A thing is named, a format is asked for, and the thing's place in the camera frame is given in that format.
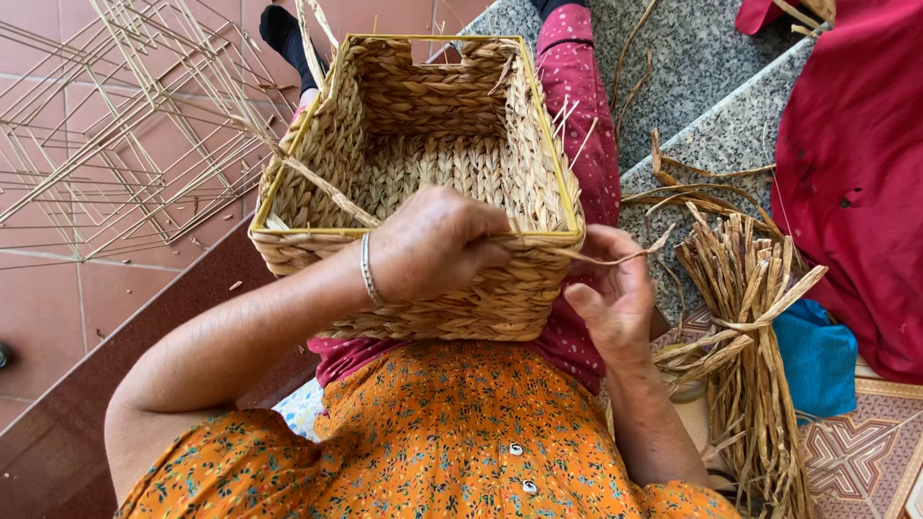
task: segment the basket rim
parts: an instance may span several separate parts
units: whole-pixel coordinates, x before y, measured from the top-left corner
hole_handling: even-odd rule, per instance
[[[347,33],[346,37],[343,38],[342,43],[340,44],[341,51],[337,53],[337,60],[334,62],[334,65],[339,62],[340,56],[345,55],[344,51],[348,47],[350,40],[352,38],[363,38],[363,39],[378,39],[378,40],[424,40],[424,41],[434,41],[434,42],[483,42],[490,40],[515,40],[520,46],[520,55],[522,56],[522,63],[526,67],[526,76],[529,78],[529,86],[532,89],[532,100],[535,106],[535,109],[539,113],[539,122],[542,126],[542,135],[543,146],[545,150],[548,151],[548,148],[553,146],[554,140],[551,138],[551,129],[548,126],[548,121],[546,116],[542,116],[544,113],[544,106],[541,104],[538,95],[538,86],[535,82],[535,74],[533,72],[533,63],[531,54],[529,54],[525,46],[525,38],[522,36],[488,36],[484,34],[475,34],[469,36],[461,35],[450,35],[450,34],[352,34]],[[331,66],[330,70],[327,73],[327,79],[330,78],[330,75],[334,73],[336,66]],[[314,117],[314,112],[320,106],[320,96],[314,98],[314,101],[311,102],[310,106],[305,110],[306,116],[305,120],[302,122],[301,126],[298,128],[298,132],[295,134],[294,139],[289,144],[288,150],[286,152],[291,153],[294,151],[295,147],[301,142],[302,137],[304,136],[306,130],[311,126],[311,119]],[[557,180],[557,191],[558,195],[561,197],[561,205],[564,206],[564,216],[568,225],[567,231],[520,231],[520,232],[508,232],[500,233],[499,235],[536,235],[536,236],[577,236],[580,235],[581,230],[577,222],[577,212],[574,210],[573,200],[570,199],[570,193],[567,190],[567,185],[564,180],[564,172],[561,167],[561,161],[557,154],[554,152],[554,149],[551,149],[551,158],[555,164],[555,179]],[[270,185],[270,190],[266,194],[266,198],[259,202],[259,208],[257,214],[253,218],[253,223],[250,224],[250,233],[261,233],[266,235],[355,235],[360,236],[372,231],[368,228],[358,228],[358,227],[349,227],[349,228],[317,228],[317,229],[269,229],[266,227],[266,219],[269,217],[270,208],[272,207],[272,202],[275,199],[276,193],[279,190],[279,185],[282,183],[282,168],[284,164],[279,164],[279,171],[277,171],[275,178]]]

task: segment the silver bangle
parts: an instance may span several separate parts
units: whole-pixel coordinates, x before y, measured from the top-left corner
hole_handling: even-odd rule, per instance
[[[371,235],[371,231],[362,235],[362,260],[360,261],[362,281],[366,284],[366,292],[368,292],[368,297],[372,300],[372,303],[381,308],[385,306],[385,301],[381,298],[377,288],[375,288],[375,282],[372,281],[372,271],[368,268],[368,237]]]

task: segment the right hand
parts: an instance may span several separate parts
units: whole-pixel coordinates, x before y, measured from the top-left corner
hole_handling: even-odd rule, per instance
[[[424,186],[369,237],[369,269],[387,302],[426,299],[470,286],[509,252],[482,238],[509,231],[507,214],[451,187]]]
[[[631,235],[607,225],[586,228],[582,253],[604,261],[618,260],[641,247]],[[600,292],[576,283],[564,291],[564,298],[577,312],[607,369],[650,368],[650,332],[653,312],[653,285],[647,276],[645,256],[615,266],[584,263],[582,273],[599,281]]]

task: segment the floral print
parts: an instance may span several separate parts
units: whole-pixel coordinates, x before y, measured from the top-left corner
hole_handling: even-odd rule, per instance
[[[190,428],[116,517],[737,517],[708,489],[630,482],[589,391],[516,344],[398,348],[324,403],[317,443],[264,409]]]

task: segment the bundle of dried fiber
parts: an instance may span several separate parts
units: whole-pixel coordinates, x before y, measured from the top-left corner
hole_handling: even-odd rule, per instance
[[[795,408],[772,322],[827,271],[818,266],[791,289],[797,252],[783,240],[753,236],[753,219],[731,214],[712,229],[695,207],[689,238],[675,248],[724,330],[655,356],[674,387],[708,380],[712,447],[736,474],[738,504],[759,517],[812,517]],[[706,354],[702,347],[714,344]]]

